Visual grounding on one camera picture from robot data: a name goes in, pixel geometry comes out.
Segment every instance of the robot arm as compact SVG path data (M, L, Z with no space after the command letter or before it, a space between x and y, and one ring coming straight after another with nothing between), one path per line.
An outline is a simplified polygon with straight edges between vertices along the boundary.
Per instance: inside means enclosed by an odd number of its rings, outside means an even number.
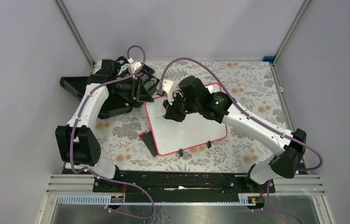
M101 146L94 135L95 129L93 127L102 105L110 95L119 92L131 92L131 95L135 95L133 100L138 102L153 101L153 98L143 87L141 78L136 75L131 79L110 84L109 88L107 85L102 85L119 78L116 75L119 67L118 62L106 61L106 74L92 74L88 77L85 93L79 107L66 126L57 127L56 139L61 159L64 162L70 162L70 141L73 138L74 163L81 167L92 168L99 175L113 178L115 166L106 158L101 157ZM131 58L128 59L126 65L130 74L134 74L142 66L140 62ZM73 128L75 129L74 136L71 135Z
M163 103L166 108L165 119L182 122L186 114L197 112L206 119L238 128L260 141L273 152L270 158L260 164L253 165L247 177L258 184L263 184L276 176L294 177L296 168L304 155L303 146L264 128L250 117L252 116L259 122L302 141L305 140L304 131L298 129L293 133L291 130L271 124L251 112L248 112L247 116L240 112L225 93L210 93L201 80L194 76L183 79L179 83L179 88L180 90L176 90L174 83L169 80L163 82L163 90L167 93L167 100Z

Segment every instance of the purple cable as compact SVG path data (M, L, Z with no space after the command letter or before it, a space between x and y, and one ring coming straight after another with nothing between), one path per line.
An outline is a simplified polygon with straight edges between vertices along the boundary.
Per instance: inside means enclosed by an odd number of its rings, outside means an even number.
M258 119L256 119L256 118L250 116L249 113L247 113L244 109L242 109L242 108L237 104L236 100L231 96L231 94L230 94L229 91L226 89L226 87L222 84L222 82L219 80L219 78L218 78L207 66L203 65L201 62L199 62L199 61L197 61L197 60L195 60L195 59L193 59L193 58L189 58L189 57L179 57L179 58L177 58L177 59L171 61L171 62L165 67L165 69L164 69L164 71L163 71L163 73L162 73L162 75L161 75L161 79L160 79L160 85L159 85L159 90L158 90L159 93L162 92L162 82L163 82L163 80L164 80L164 76L165 76L167 70L169 69L169 67L170 67L173 63L175 63L175 62L177 62L177 61L180 61L180 60L191 61L191 62L194 62L194 63L200 65L201 67L203 67L203 68L204 68L205 70L207 70L207 71L216 79L216 81L221 85L221 87L223 88L224 92L229 96L229 98L230 98L230 100L232 101L232 103L234 104L234 106L235 106L239 111L241 111L241 113L245 114L247 117L249 117L250 119L254 120L256 123L260 124L261 126L265 127L266 129L268 129L268 130L270 130L270 131L272 131L272 132L274 132L274 133L276 133L276 134L278 134L278 135L280 135L280 136L283 135L282 132L280 132L280 131L278 131L278 130L276 130L276 129L273 129L272 127L266 125L265 123L261 122L260 120L258 120ZM322 164L323 164L323 158L322 158L321 154L319 154L319 152L318 152L316 149L312 148L311 146L309 146L309 145L305 144L304 142L299 141L299 140L297 140L297 139L295 139L295 138L293 138L293 137L291 137L291 136L284 135L284 138L287 138L287 139L289 139L289 140L291 140L291 141L294 141L294 142L296 142L296 143L298 143L298 144L304 146L305 148L308 148L308 149L311 150L314 154L316 154L316 155L318 156L318 158L319 158L319 164L318 164L316 167L312 167L312 168L299 168L299 169L297 169L297 170L299 170L299 171L311 171L311 170L318 169L318 168L320 168L320 167L322 166Z
M97 173L95 173L93 170L90 170L89 169L89 172L95 176L99 176ZM117 211L117 210L112 210L112 209L109 209L109 211L114 211L116 213L119 213L119 214L122 214L122 215L126 215L126 216L131 216L131 217L134 217L134 218L140 218L140 219L150 219L150 218L153 218L153 216L156 214L156 206L154 205L154 201L152 199L152 197L150 196L149 193L147 193L143 188L141 188L140 186L136 185L136 184L133 184L133 183L128 183L128 182L123 182L123 181L116 181L116 180L112 180L112 179L109 179L109 178L106 178L106 177L102 177L102 176L99 176L100 179L103 179L103 180L106 180L106 181L109 181L109 182L113 182L113 183L119 183L119 184L125 184L125 185L129 185L129 186L133 186L133 187L136 187L138 188L139 190L141 190L150 200L150 202L152 203L152 214L150 216L146 216L146 217L142 217L142 216L136 216L136 215L133 215L133 214L130 214L130 213L127 213L127 212L123 212L123 211Z
M254 209L253 212L259 212L259 211L274 211L274 209ZM240 212L252 212L252 210L241 210ZM283 213L285 215L289 215L292 216L293 218L295 218L297 221L299 221L299 223L303 223L297 216L295 216L294 214L284 211L284 210L279 210L277 209L277 212L279 213Z
M145 61L146 61L146 54L145 54L145 51L142 47L138 46L138 45L133 45L131 46L128 51L127 51L127 57L129 57L129 52L132 48L139 48L142 53L143 53L143 62L142 62L142 65L131 75L129 76L126 76L124 78L119 78L119 79L116 79L116 80L112 80L112 81L109 81L109 82L106 82L106 83L102 83L101 85L98 85L97 87L95 87L94 89L91 90L90 92L90 95L88 95L86 97L86 99L84 100L84 102L82 103L82 105L80 106L80 110L79 110L79 113L77 114L78 118L75 120L75 124L73 125L72 127L72 132L70 134L70 147L69 147L69 150L70 150L70 167L73 171L73 173L75 174L78 174L80 172L83 172L85 169L88 169L88 171L95 175L95 176L98 176L100 179L103 179L103 180L106 180L106 181L109 181L109 182L113 182L113 183L119 183L119 184L125 184L125 185L129 185L129 186L133 186L133 187L136 187L138 189L140 189L150 200L150 202L152 203L152 214L150 216L147 216L147 217L142 217L142 216L136 216L136 215L133 215L133 214L129 214L129 213L126 213L126 212L122 212L122 211L117 211L117 210L109 210L109 211L114 211L114 212L117 212L119 214L123 214L123 215L127 215L127 216L131 216L131 217L134 217L134 218L140 218L140 219L150 219L152 217L154 217L154 215L156 214L156 207L154 205L154 201L152 199L152 197L149 195L149 193L147 193L143 188L141 188L140 186L136 185L136 184L133 184L133 183L128 183L128 182L123 182L123 181L116 181L116 180L112 180L112 179L109 179L109 178L106 178L106 177L103 177L103 176L100 176L98 175L97 173L95 173L93 170L89 169L88 167L83 167L79 170L76 170L75 169L75 163L73 161L73 139L75 138L75 131L76 131L76 126L79 122L79 119L82 115L82 112L83 112L83 109L84 107L86 106L87 104L87 101L90 99L90 96L96 91L98 90L99 88L101 88L102 86L106 86L106 85L109 85L109 84L113 84L113 83L116 83L116 82L120 82L120 81L123 81L123 80L126 80L128 78L131 78L132 76L134 76L135 74L137 74L143 67L143 65L145 65Z
M277 213L277 215L278 215L282 220L284 220L284 222L286 222L286 223L288 223L288 224L291 224L290 221L289 221L289 219L287 219L286 217L283 217L283 216L280 214L280 212L278 211L278 209L274 208L273 203L271 202L271 199L270 199L270 184L271 184L271 181L272 181L272 179L269 180L268 183L267 183L267 200L268 200L268 203L270 204L272 210L273 210L275 213Z

